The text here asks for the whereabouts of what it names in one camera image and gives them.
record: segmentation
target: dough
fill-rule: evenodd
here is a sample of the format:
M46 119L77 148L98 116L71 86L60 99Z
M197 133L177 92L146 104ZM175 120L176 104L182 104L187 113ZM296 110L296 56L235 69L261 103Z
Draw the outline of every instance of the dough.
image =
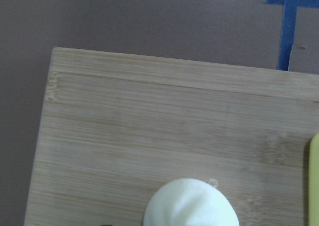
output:
M178 179L153 195L144 226L239 226L239 222L219 190L200 180Z

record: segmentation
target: blue painter's tape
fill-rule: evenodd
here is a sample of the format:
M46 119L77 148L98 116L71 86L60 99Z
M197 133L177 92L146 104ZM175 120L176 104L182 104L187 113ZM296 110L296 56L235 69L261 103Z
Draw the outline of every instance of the blue painter's tape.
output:
M285 0L278 70L288 71L294 44L298 0Z
M265 3L284 5L285 0L266 0ZM298 7L319 8L319 0L298 0Z

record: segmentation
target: bamboo cutting board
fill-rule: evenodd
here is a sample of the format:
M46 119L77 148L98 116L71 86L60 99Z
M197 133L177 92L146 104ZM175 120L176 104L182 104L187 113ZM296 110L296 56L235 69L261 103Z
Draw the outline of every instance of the bamboo cutting board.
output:
M319 76L129 54L52 54L26 226L141 226L178 178L219 182L241 226L307 226Z

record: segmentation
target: wood grain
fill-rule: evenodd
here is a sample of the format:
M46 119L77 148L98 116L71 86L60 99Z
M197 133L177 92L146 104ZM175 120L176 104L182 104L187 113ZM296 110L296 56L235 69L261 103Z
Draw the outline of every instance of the wood grain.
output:
M242 226L307 226L319 76L56 48L26 226L141 226L170 180L215 178Z

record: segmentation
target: yellow sponge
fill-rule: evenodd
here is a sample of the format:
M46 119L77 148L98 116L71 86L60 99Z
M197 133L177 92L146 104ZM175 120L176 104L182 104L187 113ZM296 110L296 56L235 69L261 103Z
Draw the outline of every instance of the yellow sponge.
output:
M310 144L309 226L319 226L319 133Z

